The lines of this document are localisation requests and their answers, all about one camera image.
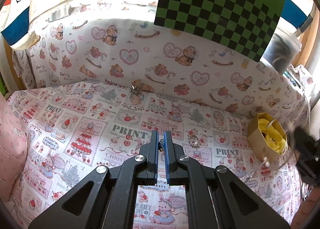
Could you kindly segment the octagonal cardboard jewelry box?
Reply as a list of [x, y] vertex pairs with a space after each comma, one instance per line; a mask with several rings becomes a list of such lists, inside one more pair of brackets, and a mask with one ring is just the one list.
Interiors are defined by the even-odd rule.
[[[255, 153], [256, 157], [259, 158], [261, 161], [268, 160], [269, 162], [273, 162], [277, 160], [278, 158], [285, 155], [279, 155], [275, 151], [273, 151], [271, 148], [268, 147], [266, 144], [263, 135], [260, 133], [258, 129], [258, 119], [259, 118], [265, 118], [267, 120], [275, 119], [268, 113], [259, 113], [257, 114], [249, 123], [248, 125], [248, 133], [247, 133], [247, 139], [249, 141], [249, 144], [252, 147], [253, 152]], [[277, 124], [274, 124], [274, 127], [284, 136], [284, 138], [287, 140], [287, 135], [285, 131], [283, 130], [282, 126], [277, 122]]]

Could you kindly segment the yellow tissue in box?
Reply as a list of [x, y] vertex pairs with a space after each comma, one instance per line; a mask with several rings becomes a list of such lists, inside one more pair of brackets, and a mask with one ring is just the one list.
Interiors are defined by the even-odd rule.
[[284, 136], [274, 127], [277, 124], [276, 119], [267, 120], [265, 118], [258, 119], [258, 129], [263, 135], [263, 138], [273, 151], [279, 155], [283, 155], [287, 151], [287, 140]]

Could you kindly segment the pink patterned pillow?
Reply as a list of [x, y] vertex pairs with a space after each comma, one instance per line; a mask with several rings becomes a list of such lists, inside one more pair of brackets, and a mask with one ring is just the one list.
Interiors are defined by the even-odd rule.
[[7, 202], [27, 159], [27, 139], [20, 120], [1, 96], [0, 173], [1, 200]]

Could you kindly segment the clear plastic tub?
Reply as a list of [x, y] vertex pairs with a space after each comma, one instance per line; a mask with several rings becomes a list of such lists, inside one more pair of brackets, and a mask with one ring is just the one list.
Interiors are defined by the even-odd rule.
[[283, 74], [301, 51], [300, 40], [288, 31], [276, 28], [274, 34], [263, 53], [266, 60], [279, 74]]

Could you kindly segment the small silver earring charm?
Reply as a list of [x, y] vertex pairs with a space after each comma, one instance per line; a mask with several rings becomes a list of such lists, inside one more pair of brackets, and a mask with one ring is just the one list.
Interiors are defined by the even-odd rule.
[[136, 86], [136, 85], [132, 85], [132, 86], [130, 87], [130, 92], [131, 92], [132, 94], [138, 93], [138, 92], [139, 92], [139, 87]]

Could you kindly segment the green black checkerboard board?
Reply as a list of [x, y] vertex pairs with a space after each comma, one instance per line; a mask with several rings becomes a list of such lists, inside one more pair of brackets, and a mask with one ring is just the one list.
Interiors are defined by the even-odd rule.
[[158, 0], [154, 24], [219, 43], [258, 62], [284, 0]]

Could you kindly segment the teddy bear print blanket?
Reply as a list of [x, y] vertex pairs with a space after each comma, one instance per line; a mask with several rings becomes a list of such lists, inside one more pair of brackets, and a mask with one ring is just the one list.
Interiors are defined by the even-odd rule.
[[265, 60], [155, 26], [154, 15], [151, 6], [80, 4], [13, 53], [15, 70], [30, 88], [100, 81], [247, 117], [267, 112], [283, 128], [306, 124], [306, 95]]

